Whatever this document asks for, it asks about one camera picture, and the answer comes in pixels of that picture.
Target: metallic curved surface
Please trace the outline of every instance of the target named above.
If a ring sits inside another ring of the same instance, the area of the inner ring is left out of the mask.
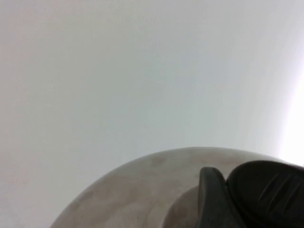
[[[200,169],[214,166],[226,178],[236,166],[254,160],[276,159],[207,147],[170,150],[139,158],[89,186],[51,228],[191,226],[197,214],[195,187]]]

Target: black plastic part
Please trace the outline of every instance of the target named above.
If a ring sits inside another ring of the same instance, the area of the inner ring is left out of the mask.
[[[221,172],[204,167],[199,176],[199,217],[196,228],[246,228]]]
[[[236,167],[227,180],[248,228],[304,228],[304,169],[273,161]]]

